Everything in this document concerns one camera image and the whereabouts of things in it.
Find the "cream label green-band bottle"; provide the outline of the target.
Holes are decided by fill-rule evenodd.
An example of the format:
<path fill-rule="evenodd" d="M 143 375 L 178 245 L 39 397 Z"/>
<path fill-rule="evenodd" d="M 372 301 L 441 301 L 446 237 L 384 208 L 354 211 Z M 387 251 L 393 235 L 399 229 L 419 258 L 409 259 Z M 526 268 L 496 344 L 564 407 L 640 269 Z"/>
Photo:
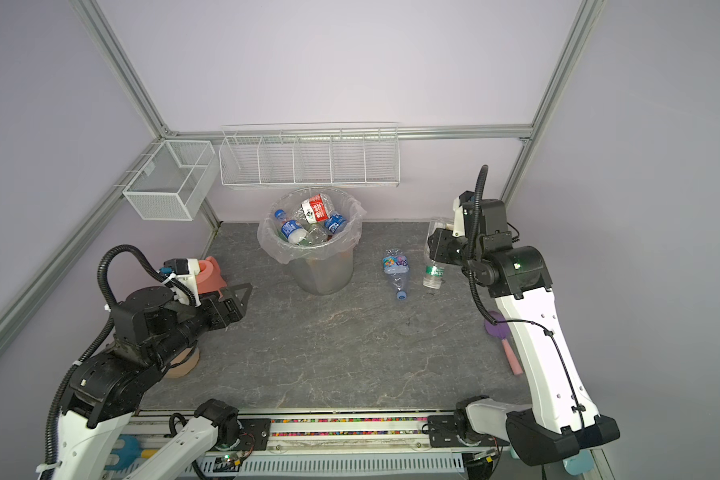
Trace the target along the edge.
<path fill-rule="evenodd" d="M 425 273 L 423 286 L 439 290 L 443 284 L 445 273 L 444 259 L 448 258 L 448 247 L 450 244 L 451 230 L 450 223 L 446 218 L 432 219 L 426 234 Z"/>

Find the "colourful label blue-cap bottle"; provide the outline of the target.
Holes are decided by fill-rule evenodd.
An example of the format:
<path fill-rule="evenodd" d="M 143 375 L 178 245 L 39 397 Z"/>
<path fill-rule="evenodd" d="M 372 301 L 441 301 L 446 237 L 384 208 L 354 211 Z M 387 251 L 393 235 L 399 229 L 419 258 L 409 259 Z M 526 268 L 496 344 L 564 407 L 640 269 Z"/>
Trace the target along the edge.
<path fill-rule="evenodd" d="M 382 269 L 395 290 L 397 300 L 405 300 L 408 294 L 410 265 L 400 249 L 388 249 L 382 259 Z"/>

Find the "red white label bottle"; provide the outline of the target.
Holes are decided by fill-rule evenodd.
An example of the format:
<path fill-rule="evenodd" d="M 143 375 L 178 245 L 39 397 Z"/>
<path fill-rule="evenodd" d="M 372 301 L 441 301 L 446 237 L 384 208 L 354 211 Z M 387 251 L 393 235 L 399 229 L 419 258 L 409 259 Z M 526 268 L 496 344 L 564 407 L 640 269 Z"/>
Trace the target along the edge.
<path fill-rule="evenodd" d="M 313 195 L 301 203 L 301 211 L 310 224 L 324 223 L 335 212 L 332 200 L 323 193 Z"/>

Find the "small blue-cap water bottle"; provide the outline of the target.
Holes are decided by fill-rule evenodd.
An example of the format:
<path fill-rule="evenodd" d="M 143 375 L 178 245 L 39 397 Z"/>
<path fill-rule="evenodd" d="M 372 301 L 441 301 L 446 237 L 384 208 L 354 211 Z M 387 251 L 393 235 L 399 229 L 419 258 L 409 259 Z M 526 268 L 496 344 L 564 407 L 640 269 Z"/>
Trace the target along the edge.
<path fill-rule="evenodd" d="M 284 210 L 276 210 L 274 217 L 281 223 L 280 232 L 290 244 L 300 244 L 306 239 L 307 231 L 302 224 Z"/>

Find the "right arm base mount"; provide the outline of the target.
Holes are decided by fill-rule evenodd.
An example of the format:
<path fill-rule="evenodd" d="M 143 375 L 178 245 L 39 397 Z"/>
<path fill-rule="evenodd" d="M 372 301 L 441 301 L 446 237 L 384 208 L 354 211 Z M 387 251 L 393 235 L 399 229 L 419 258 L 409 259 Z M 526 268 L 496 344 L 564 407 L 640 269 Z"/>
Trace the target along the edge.
<path fill-rule="evenodd" d="M 433 448 L 471 447 L 466 428 L 457 413 L 430 415 L 421 428 Z"/>

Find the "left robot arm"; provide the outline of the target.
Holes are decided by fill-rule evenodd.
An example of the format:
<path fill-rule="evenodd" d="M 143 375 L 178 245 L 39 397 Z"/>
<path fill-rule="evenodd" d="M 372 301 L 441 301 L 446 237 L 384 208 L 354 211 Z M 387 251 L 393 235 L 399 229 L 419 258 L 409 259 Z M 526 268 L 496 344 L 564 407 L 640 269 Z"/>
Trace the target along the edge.
<path fill-rule="evenodd" d="M 154 285 L 118 300 L 109 267 L 131 254 Z M 249 283 L 200 293 L 187 258 L 155 268 L 129 244 L 108 250 L 96 279 L 108 319 L 63 377 L 47 415 L 41 479 L 96 479 L 110 450 L 145 395 L 174 368 L 184 365 L 202 335 L 242 320 L 253 287 Z"/>

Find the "Pocari Sweat bottle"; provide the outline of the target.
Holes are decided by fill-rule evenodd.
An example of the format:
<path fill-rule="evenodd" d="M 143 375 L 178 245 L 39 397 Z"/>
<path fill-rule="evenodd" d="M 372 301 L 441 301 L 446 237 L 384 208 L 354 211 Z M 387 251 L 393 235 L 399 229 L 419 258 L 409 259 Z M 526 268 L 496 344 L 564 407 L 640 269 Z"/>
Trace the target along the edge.
<path fill-rule="evenodd" d="M 331 235 L 336 235 L 346 227 L 347 223 L 348 221 L 343 215 L 334 213 L 324 221 L 323 225 Z"/>

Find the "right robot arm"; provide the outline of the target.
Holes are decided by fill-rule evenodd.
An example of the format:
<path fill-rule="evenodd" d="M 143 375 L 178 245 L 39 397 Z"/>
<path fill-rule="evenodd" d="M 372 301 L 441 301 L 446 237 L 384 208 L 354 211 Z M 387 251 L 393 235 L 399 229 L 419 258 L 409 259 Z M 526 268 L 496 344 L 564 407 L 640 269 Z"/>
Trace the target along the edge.
<path fill-rule="evenodd" d="M 503 201 L 484 198 L 489 168 L 454 202 L 452 225 L 427 238 L 429 258 L 459 267 L 484 321 L 506 327 L 530 389 L 527 406 L 488 396 L 459 403 L 456 435 L 467 444 L 486 436 L 507 442 L 529 466 L 555 463 L 620 438 L 577 372 L 556 311 L 553 282 L 540 251 L 519 246 Z"/>

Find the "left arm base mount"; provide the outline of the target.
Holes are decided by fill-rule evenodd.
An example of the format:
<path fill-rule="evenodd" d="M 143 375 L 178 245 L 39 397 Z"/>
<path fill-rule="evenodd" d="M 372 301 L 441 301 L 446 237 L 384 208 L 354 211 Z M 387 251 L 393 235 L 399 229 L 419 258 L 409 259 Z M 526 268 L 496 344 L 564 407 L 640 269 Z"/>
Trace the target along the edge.
<path fill-rule="evenodd" d="M 240 418 L 239 436 L 237 443 L 233 446 L 234 451 L 264 451 L 270 438 L 272 420 L 270 418 Z"/>

